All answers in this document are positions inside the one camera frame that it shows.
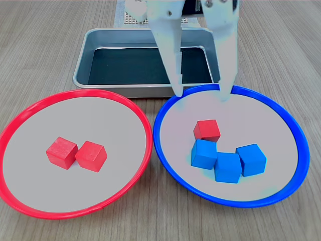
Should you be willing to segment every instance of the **wooden table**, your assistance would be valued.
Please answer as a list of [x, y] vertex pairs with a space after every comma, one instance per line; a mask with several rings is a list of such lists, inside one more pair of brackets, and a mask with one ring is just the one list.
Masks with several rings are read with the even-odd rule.
[[[113, 1], [0, 1], [1, 131], [34, 102], [76, 88], [84, 34], [112, 27], [115, 7]], [[153, 151], [126, 195], [85, 217], [35, 219], [1, 200], [0, 240], [321, 240], [321, 2], [244, 1], [236, 84], [284, 106], [306, 134], [309, 174], [286, 200], [258, 209], [216, 205], [182, 187]], [[153, 124], [165, 101], [135, 102]]]

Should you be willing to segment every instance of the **red cube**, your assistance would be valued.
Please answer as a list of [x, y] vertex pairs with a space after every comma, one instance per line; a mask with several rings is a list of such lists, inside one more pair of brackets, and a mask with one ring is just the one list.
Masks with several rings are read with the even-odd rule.
[[221, 134], [216, 120], [199, 120], [194, 128], [194, 136], [196, 139], [217, 142]]
[[46, 154], [51, 163], [68, 170], [76, 160], [77, 151], [77, 144], [58, 137], [48, 148]]
[[86, 141], [76, 154], [76, 160], [83, 168], [99, 172], [107, 159], [107, 153], [102, 145]]

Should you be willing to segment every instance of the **wooden block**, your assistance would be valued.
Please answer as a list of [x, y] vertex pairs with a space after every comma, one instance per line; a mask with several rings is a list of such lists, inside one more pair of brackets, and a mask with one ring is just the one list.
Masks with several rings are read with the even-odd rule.
[[79, 165], [88, 170], [99, 172], [107, 159], [107, 153], [102, 145], [86, 141], [76, 154]]
[[195, 140], [192, 148], [191, 165], [211, 170], [217, 160], [216, 143], [206, 140]]
[[76, 160], [77, 151], [77, 144], [58, 137], [48, 148], [46, 154], [51, 163], [68, 170]]
[[221, 134], [216, 120], [199, 120], [194, 128], [194, 136], [196, 139], [217, 142]]
[[242, 173], [239, 155], [218, 152], [214, 170], [217, 182], [238, 183]]
[[242, 175], [244, 177], [263, 173], [266, 166], [266, 156], [257, 144], [238, 147], [235, 150], [240, 156]]

